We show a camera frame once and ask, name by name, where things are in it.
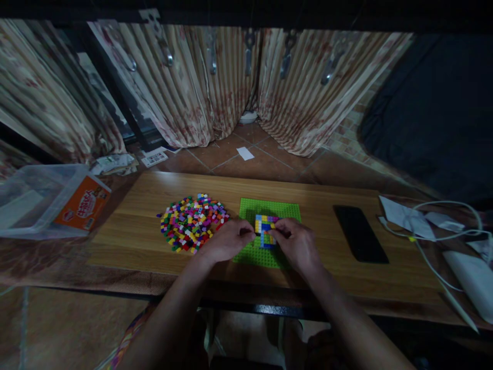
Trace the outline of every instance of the black cloth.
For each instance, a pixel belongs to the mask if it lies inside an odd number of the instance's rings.
[[[417,36],[363,119],[363,145],[448,199],[493,199],[492,69],[490,35]]]

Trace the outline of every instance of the white cable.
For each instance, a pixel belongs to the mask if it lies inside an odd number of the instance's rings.
[[[463,292],[462,289],[459,289],[459,288],[456,288],[454,287],[452,284],[450,284],[448,281],[446,281],[434,268],[433,266],[431,265],[430,261],[428,260],[428,257],[425,255],[425,252],[423,251],[423,248],[421,248],[420,246],[420,243],[418,243],[418,241],[415,241],[416,243],[416,246],[418,247],[418,249],[420,250],[421,254],[423,255],[423,258],[425,259],[425,262],[426,264],[428,265],[428,267],[431,269],[431,271],[433,271],[433,273],[446,285],[448,286],[449,288],[452,288],[453,290],[456,290],[456,291],[461,291]]]
[[[428,265],[428,267],[431,269],[431,271],[433,271],[433,273],[443,282],[445,283],[448,287],[454,289],[454,290],[457,290],[457,291],[460,291],[462,292],[463,290],[462,289],[459,289],[459,288],[456,288],[454,287],[453,285],[451,285],[450,283],[448,283],[445,279],[443,279],[443,277],[433,268],[433,266],[431,265],[430,261],[428,260],[428,258],[426,257],[425,255],[425,252],[423,251],[423,249],[421,248],[420,244],[418,243],[418,239],[419,240],[427,240],[427,241],[430,241],[430,242],[439,242],[439,241],[444,241],[444,240],[449,240],[449,239],[454,239],[456,237],[459,237],[459,236],[462,236],[462,235],[473,235],[473,236],[477,236],[477,235],[480,235],[481,233],[485,233],[485,234],[488,234],[488,242],[489,242],[489,252],[488,252],[488,258],[487,258],[487,264],[489,265],[490,262],[491,262],[491,258],[492,258],[492,255],[493,255],[493,235],[489,232],[489,231],[486,231],[486,230],[483,230],[483,223],[481,221],[481,217],[479,216],[479,213],[473,208],[471,207],[469,204],[467,203],[463,203],[463,202],[459,202],[459,201],[454,201],[454,200],[435,200],[435,201],[430,201],[430,202],[425,202],[425,203],[421,203],[415,207],[412,208],[413,211],[417,211],[418,208],[422,207],[422,206],[427,206],[427,205],[430,205],[430,204],[440,204],[440,203],[454,203],[454,204],[459,204],[459,205],[462,205],[462,206],[465,206],[467,207],[471,212],[472,214],[474,215],[474,217],[476,218],[476,222],[478,223],[478,228],[477,229],[473,229],[473,230],[465,230],[463,232],[460,232],[458,234],[454,234],[454,235],[451,235],[451,236],[446,236],[446,237],[442,237],[442,238],[438,238],[438,239],[435,239],[435,240],[432,240],[432,239],[429,239],[429,238],[424,238],[424,237],[420,237],[420,236],[417,236],[416,233],[414,232],[414,228],[412,226],[412,218],[411,218],[411,214],[413,212],[409,212],[409,214],[406,216],[405,220],[404,220],[404,223],[406,221],[409,221],[409,226],[411,227],[411,232],[412,232],[412,238],[414,238],[414,242],[416,244],[416,246],[418,247],[419,251],[421,252],[421,255],[423,255],[423,258],[425,259],[425,262],[426,264]],[[411,236],[410,235],[406,235],[406,234],[400,234],[400,233],[397,233],[393,230],[391,230],[388,226],[387,226],[387,220],[384,218],[384,217],[379,217],[379,220],[380,222],[384,225],[384,227],[390,231],[392,234],[394,235],[397,235],[397,236],[403,236],[403,237],[406,237],[406,238],[410,238]]]

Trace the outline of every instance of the person's left hand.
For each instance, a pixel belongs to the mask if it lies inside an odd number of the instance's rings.
[[[200,248],[199,254],[213,264],[228,261],[255,239],[255,230],[247,220],[230,220]]]

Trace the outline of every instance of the pile of colorful bricks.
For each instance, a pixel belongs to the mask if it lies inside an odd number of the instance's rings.
[[[171,203],[164,213],[156,215],[161,219],[161,232],[172,250],[182,250],[196,254],[212,238],[212,224],[216,231],[230,219],[224,206],[211,200],[207,194],[197,194],[197,200],[191,196],[180,202]]]

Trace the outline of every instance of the tiled floor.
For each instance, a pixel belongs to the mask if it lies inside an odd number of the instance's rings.
[[[243,146],[255,158],[244,161],[236,150]],[[142,157],[138,146],[134,145],[130,150]],[[168,160],[150,169],[366,188],[394,195],[424,197],[423,193],[407,184],[327,149],[319,149],[311,158],[290,154],[256,123],[237,126],[232,135],[207,147],[182,149],[176,154],[167,154]]]
[[[255,158],[244,161],[236,151],[243,146]],[[135,145],[129,150],[142,156]],[[423,198],[417,190],[325,149],[311,158],[289,154],[257,124],[238,126],[228,138],[208,147],[168,155],[168,160],[150,170],[368,188]],[[8,370],[99,368],[146,305],[52,289],[6,289],[1,289],[4,293],[0,297],[0,368]],[[275,345],[265,343],[268,323],[263,317],[245,315],[224,315],[223,326],[218,329],[218,337],[224,338],[223,350],[233,357],[259,360],[258,356],[267,356],[271,363],[278,363]],[[243,334],[234,336],[231,332]]]

